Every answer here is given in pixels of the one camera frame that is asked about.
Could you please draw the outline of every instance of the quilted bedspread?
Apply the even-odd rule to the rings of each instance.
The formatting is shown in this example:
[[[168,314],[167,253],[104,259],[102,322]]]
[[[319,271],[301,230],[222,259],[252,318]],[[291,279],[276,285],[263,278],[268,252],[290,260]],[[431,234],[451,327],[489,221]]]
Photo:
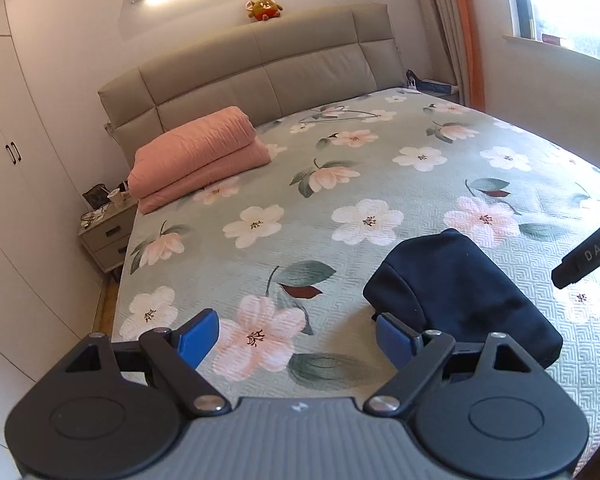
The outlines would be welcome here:
[[[272,163],[146,216],[129,243],[114,340],[216,310],[198,370],[240,396],[353,396],[393,373],[362,288],[401,240],[453,227],[564,337],[548,372],[600,444],[600,268],[561,258],[600,226],[600,170],[483,113],[391,89],[258,128]]]

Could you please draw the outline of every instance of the cabinet handle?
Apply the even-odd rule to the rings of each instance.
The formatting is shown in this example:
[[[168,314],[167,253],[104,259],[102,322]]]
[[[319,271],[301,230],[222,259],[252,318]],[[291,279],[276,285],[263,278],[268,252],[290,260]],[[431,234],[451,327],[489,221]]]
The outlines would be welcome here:
[[[109,229],[109,230],[108,230],[108,231],[105,233],[105,235],[106,235],[106,236],[107,236],[107,238],[108,238],[108,237],[110,237],[110,236],[113,236],[114,234],[116,234],[118,231],[120,231],[120,229],[121,229],[121,227],[120,227],[120,226],[116,226],[116,227],[114,227],[113,229]]]
[[[13,160],[13,163],[14,163],[14,164],[16,164],[16,158],[15,158],[15,156],[13,155],[13,152],[11,151],[11,148],[9,147],[9,145],[8,145],[8,144],[5,144],[5,145],[4,145],[4,147],[5,147],[5,148],[7,148],[7,151],[10,153],[10,155],[11,155],[11,159]]]
[[[13,141],[11,142],[11,145],[16,150],[16,153],[18,154],[18,162],[20,162],[22,160],[22,157],[20,156],[20,150],[18,149],[18,147],[15,145],[15,143]]]

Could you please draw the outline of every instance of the plush toy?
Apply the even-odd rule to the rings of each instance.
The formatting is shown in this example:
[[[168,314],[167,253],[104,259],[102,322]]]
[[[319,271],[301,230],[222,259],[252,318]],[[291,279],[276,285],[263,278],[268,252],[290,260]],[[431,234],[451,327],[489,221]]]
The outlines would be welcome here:
[[[246,9],[249,11],[249,17],[259,22],[269,18],[279,18],[280,10],[283,10],[282,6],[273,0],[250,0],[246,4]]]

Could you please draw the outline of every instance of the bed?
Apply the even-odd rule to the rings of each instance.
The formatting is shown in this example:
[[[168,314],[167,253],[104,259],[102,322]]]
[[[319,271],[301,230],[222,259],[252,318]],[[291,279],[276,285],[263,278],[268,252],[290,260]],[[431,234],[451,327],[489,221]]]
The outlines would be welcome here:
[[[600,445],[600,269],[550,271],[600,225],[600,170],[512,124],[404,88],[386,6],[232,28],[151,60],[100,97],[130,164],[164,131],[225,106],[272,162],[138,215],[114,340],[204,308],[221,337],[199,371],[240,396],[369,396],[395,370],[362,288],[400,240],[470,236],[564,338],[548,372]]]

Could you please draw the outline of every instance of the wall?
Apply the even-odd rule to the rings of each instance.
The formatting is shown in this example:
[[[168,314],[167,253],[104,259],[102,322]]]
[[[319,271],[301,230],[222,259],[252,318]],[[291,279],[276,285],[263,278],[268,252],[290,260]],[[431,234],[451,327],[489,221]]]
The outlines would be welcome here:
[[[600,61],[565,48],[505,40],[510,0],[474,0],[487,113],[600,167]]]
[[[179,43],[247,23],[247,0],[5,0],[13,41],[42,121],[78,190],[125,178],[105,133],[98,88]],[[390,8],[405,65],[430,74],[417,0],[277,0],[285,12],[375,1]]]

